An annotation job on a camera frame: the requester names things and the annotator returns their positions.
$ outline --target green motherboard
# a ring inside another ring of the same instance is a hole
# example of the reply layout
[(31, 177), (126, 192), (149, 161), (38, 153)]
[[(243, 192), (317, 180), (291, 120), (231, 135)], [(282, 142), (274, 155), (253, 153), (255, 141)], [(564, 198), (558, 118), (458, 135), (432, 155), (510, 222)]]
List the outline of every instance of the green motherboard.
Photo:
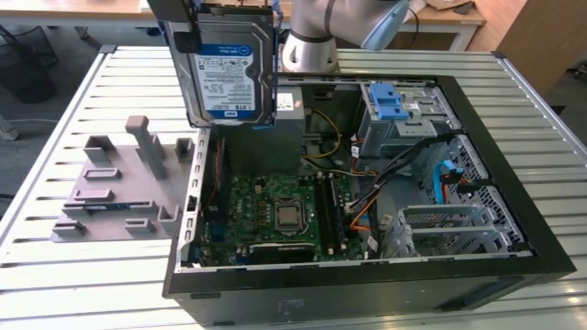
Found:
[[(239, 265), (241, 248), (259, 243), (311, 243), (314, 261), (362, 259), (359, 237), (345, 237), (345, 248), (329, 253), (322, 248), (321, 212), (317, 210), (314, 176), (234, 177), (225, 239), (213, 244), (219, 265)], [(333, 178), (341, 205), (351, 200), (346, 176)]]

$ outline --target hard drive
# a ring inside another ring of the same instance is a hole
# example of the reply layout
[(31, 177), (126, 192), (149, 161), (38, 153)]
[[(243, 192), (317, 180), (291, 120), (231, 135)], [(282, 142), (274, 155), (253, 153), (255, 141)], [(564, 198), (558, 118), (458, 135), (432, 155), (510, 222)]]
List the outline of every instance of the hard drive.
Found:
[(202, 3), (163, 19), (194, 127), (271, 126), (275, 121), (275, 27), (271, 6)]

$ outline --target sticker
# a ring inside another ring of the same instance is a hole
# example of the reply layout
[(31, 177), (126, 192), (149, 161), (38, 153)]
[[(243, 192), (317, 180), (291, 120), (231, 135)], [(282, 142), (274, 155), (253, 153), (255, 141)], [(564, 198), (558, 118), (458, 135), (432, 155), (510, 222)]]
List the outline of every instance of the sticker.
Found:
[(421, 109), (418, 103), (405, 103), (405, 104), (404, 104), (404, 108), (405, 108), (406, 110), (420, 110), (420, 109)]
[(278, 304), (278, 313), (282, 316), (294, 316), (305, 311), (305, 299), (282, 300)]
[(294, 111), (294, 94), (278, 94), (278, 111)]
[(482, 25), (482, 21), (461, 21), (461, 24), (464, 25)]
[(373, 236), (369, 237), (367, 245), (375, 252), (378, 251), (379, 243), (378, 243), (378, 241), (375, 241)]
[(255, 83), (247, 77), (254, 49), (205, 44), (194, 55), (205, 108), (219, 119), (249, 118), (255, 112)]
[(359, 149), (358, 146), (353, 146), (353, 147), (351, 147), (351, 155), (353, 155), (353, 158), (359, 158), (359, 151), (361, 151), (361, 149)]
[(87, 210), (107, 210), (109, 208), (106, 206), (97, 205), (97, 206), (87, 206), (86, 209)]

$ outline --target motherboard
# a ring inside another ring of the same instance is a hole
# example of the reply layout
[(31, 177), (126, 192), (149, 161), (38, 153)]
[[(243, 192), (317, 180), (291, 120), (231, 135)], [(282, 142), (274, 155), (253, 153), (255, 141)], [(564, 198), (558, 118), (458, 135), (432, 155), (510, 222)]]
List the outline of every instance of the motherboard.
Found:
[(210, 223), (203, 245), (218, 266), (363, 258), (343, 215), (346, 176), (233, 177), (229, 221)]

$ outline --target black cable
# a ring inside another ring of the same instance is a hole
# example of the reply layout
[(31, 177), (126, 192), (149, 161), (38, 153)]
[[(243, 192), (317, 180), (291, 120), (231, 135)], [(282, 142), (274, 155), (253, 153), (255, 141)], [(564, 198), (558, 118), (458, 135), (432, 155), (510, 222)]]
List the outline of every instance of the black cable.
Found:
[(369, 227), (371, 228), (371, 236), (374, 237), (375, 241), (379, 243), (378, 244), (378, 250), (373, 250), (374, 253), (369, 254), (369, 258), (370, 259), (379, 259), (381, 258), (381, 238), (382, 238), (382, 234), (381, 234), (381, 230), (379, 230), (379, 220), (378, 220), (378, 201), (374, 202), (374, 205), (369, 208), (367, 211), (367, 215), (369, 215)]
[(416, 45), (416, 40), (420, 37), (420, 33), (421, 33), (421, 19), (420, 19), (420, 16), (416, 13), (416, 11), (413, 10), (413, 8), (408, 8), (408, 9), (414, 14), (414, 18), (416, 18), (416, 33), (414, 33), (413, 42), (412, 42), (410, 46), (409, 47), (404, 47), (402, 48), (404, 50), (412, 50), (413, 49), (413, 47)]
[(398, 170), (406, 167), (416, 158), (420, 156), (422, 149), (430, 145), (441, 142), (449, 142), (456, 138), (456, 133), (449, 133), (440, 135), (437, 137), (430, 137), (424, 139), (420, 143), (414, 144), (409, 149), (402, 151), (386, 165), (383, 170), (379, 172), (374, 180), (374, 187), (371, 190), (361, 197), (357, 201), (351, 203), (351, 207), (361, 205), (365, 201), (371, 199), (371, 196), (382, 189), (383, 185), (387, 184), (387, 177), (393, 175)]

